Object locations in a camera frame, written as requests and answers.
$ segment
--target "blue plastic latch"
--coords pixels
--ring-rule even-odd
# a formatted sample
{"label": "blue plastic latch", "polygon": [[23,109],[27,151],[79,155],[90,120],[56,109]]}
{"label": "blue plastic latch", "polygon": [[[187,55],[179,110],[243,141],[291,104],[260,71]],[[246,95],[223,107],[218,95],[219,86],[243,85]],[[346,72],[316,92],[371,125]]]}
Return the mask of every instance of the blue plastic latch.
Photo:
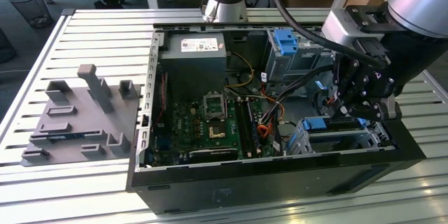
{"label": "blue plastic latch", "polygon": [[291,29],[275,29],[274,39],[279,45],[282,55],[295,55],[299,50],[298,37]]}
{"label": "blue plastic latch", "polygon": [[308,121],[307,121],[307,120],[303,120],[303,121],[302,121],[302,125],[303,125],[303,128],[306,129],[306,131],[311,129],[311,127],[310,127],[310,124],[308,124]]}
{"label": "blue plastic latch", "polygon": [[307,130],[327,129],[326,121],[323,118],[308,118],[303,121],[303,126]]}
{"label": "blue plastic latch", "polygon": [[318,86],[319,86],[319,88],[320,88],[322,90],[327,90],[327,89],[328,89],[327,87],[324,87],[324,85],[322,84],[320,81],[316,81],[316,84],[318,84]]}
{"label": "blue plastic latch", "polygon": [[291,147],[291,145],[292,145],[294,141],[296,140],[296,138],[298,138],[298,134],[295,133],[295,134],[292,135],[290,141],[288,141],[287,148]]}
{"label": "blue plastic latch", "polygon": [[363,118],[359,118],[358,121],[362,124],[362,126],[366,128],[367,127],[367,120],[363,119]]}

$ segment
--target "trash can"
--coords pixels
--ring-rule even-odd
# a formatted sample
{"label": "trash can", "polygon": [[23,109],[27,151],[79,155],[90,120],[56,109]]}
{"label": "trash can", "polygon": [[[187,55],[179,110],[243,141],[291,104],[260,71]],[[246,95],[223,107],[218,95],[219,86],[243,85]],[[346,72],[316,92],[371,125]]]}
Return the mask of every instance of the trash can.
{"label": "trash can", "polygon": [[0,29],[0,63],[10,60],[16,55],[16,50],[8,40],[8,37]]}
{"label": "trash can", "polygon": [[42,28],[54,22],[44,0],[10,0],[10,2],[32,27]]}

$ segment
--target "metal table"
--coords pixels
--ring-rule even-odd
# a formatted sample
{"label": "metal table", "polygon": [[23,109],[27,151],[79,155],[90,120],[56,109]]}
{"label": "metal table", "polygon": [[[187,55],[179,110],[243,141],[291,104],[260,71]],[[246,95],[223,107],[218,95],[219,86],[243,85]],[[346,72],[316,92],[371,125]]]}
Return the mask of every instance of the metal table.
{"label": "metal table", "polygon": [[[295,9],[299,21],[323,22],[327,9]],[[278,11],[252,9],[254,22],[280,22]],[[86,86],[78,66],[92,63],[110,85],[144,84],[154,23],[200,22],[191,9],[78,10],[63,15],[0,125],[0,222],[35,223],[422,223],[448,219],[448,101],[424,72],[398,101],[403,121],[428,159],[360,192],[263,205],[156,216],[124,191],[128,159],[22,167],[20,155],[39,121],[50,80]]]}

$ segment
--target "power supply label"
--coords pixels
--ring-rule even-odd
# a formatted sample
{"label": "power supply label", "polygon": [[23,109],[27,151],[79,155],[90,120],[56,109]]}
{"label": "power supply label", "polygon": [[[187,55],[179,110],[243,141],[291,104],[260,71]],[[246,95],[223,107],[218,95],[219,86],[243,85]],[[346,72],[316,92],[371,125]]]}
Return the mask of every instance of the power supply label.
{"label": "power supply label", "polygon": [[206,52],[218,51],[218,39],[183,39],[180,42],[182,52]]}

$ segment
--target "motherboard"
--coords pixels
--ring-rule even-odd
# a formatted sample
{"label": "motherboard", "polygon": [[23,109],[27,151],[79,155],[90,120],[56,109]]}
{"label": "motherboard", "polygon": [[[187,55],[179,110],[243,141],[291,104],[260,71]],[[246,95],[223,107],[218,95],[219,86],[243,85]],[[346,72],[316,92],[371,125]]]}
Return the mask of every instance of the motherboard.
{"label": "motherboard", "polygon": [[175,103],[171,133],[158,136],[150,162],[166,166],[272,156],[256,132],[262,115],[259,99],[224,99],[220,93]]}

